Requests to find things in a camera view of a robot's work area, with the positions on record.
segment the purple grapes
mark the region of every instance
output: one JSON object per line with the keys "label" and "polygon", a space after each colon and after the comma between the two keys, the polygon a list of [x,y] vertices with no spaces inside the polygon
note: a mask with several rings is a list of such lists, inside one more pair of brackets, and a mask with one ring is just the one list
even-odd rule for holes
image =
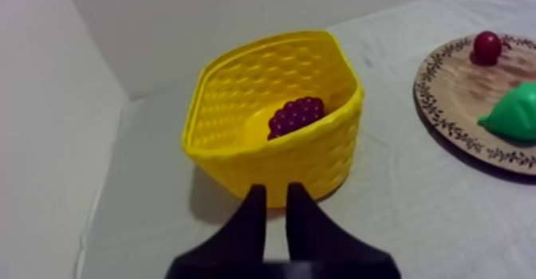
{"label": "purple grapes", "polygon": [[305,97],[285,103],[268,122],[268,140],[294,132],[324,117],[324,102],[316,97]]}

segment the toy fruit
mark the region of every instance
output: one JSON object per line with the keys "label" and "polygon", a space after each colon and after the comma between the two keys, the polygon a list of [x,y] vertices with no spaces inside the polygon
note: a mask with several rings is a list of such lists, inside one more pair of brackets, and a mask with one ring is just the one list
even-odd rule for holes
{"label": "toy fruit", "polygon": [[524,82],[509,91],[479,125],[514,140],[536,140],[536,84]]}
{"label": "toy fruit", "polygon": [[268,122],[268,140],[294,132],[324,117],[324,102],[305,97],[285,103]]}
{"label": "toy fruit", "polygon": [[503,44],[499,36],[491,31],[484,31],[475,38],[472,58],[481,65],[495,65],[501,55]]}

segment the basket rim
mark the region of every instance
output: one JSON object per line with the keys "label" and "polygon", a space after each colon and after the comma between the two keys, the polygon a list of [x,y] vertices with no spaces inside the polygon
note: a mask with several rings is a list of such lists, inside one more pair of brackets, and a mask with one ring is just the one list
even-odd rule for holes
{"label": "basket rim", "polygon": [[[197,113],[197,104],[199,103],[199,96],[200,92],[202,90],[203,81],[202,79],[205,77],[206,73],[213,69],[216,65],[219,65],[220,61],[222,60],[222,57],[226,57],[227,55],[231,53],[241,53],[243,49],[246,49],[247,47],[251,46],[251,44],[259,43],[260,41],[270,40],[275,37],[281,37],[286,35],[294,35],[296,33],[321,33],[321,34],[328,34],[329,37],[334,41],[335,46],[341,53],[341,56],[343,58],[344,63],[349,68],[350,72],[353,75],[353,79],[356,81],[357,86],[356,90],[346,101],[344,105],[339,107],[334,112],[331,112],[324,118],[304,127],[300,128],[295,132],[288,133],[284,136],[278,137],[277,139],[272,139],[267,141],[266,143],[251,146],[251,147],[237,147],[237,148],[231,148],[231,149],[202,149],[202,148],[196,148],[192,147],[190,144],[188,144],[188,141],[190,140],[192,131],[189,130],[190,127],[195,123],[193,116]],[[251,43],[248,43],[246,45],[240,46],[234,50],[231,50],[222,56],[216,58],[213,60],[210,64],[207,65],[203,69],[203,71],[199,74],[199,82],[197,84],[197,87],[195,88],[195,95],[192,97],[190,108],[188,110],[186,123],[183,127],[183,134],[182,134],[182,149],[192,158],[195,157],[203,157],[203,158],[210,158],[210,159],[229,159],[237,156],[250,156],[254,155],[256,153],[263,153],[263,154],[270,154],[270,153],[277,153],[281,151],[285,151],[290,147],[294,147],[296,143],[303,143],[307,140],[313,140],[317,136],[321,136],[325,134],[326,132],[331,131],[333,128],[339,125],[339,120],[345,120],[352,114],[358,112],[361,110],[363,98],[365,95],[365,91],[363,89],[363,86],[361,84],[361,81],[359,79],[359,76],[355,72],[355,70],[350,65],[348,58],[346,57],[345,53],[342,51],[341,45],[339,44],[338,40],[327,30],[307,30],[307,31],[295,31],[290,33],[283,33],[274,35],[272,37],[265,37],[263,39],[253,41]]]}

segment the green fruit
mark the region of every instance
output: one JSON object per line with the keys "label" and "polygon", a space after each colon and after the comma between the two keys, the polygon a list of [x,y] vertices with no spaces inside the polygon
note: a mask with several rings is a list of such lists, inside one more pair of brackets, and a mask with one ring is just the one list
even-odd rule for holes
{"label": "green fruit", "polygon": [[536,84],[524,82],[509,91],[479,125],[514,140],[536,140]]}

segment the white wall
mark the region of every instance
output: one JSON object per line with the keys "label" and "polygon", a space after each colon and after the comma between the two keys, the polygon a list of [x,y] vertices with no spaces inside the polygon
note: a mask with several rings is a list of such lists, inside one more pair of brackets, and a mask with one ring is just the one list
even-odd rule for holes
{"label": "white wall", "polygon": [[74,0],[133,96],[195,76],[221,52],[267,34],[316,29],[411,0]]}
{"label": "white wall", "polygon": [[125,101],[71,0],[0,0],[0,278],[73,277]]}

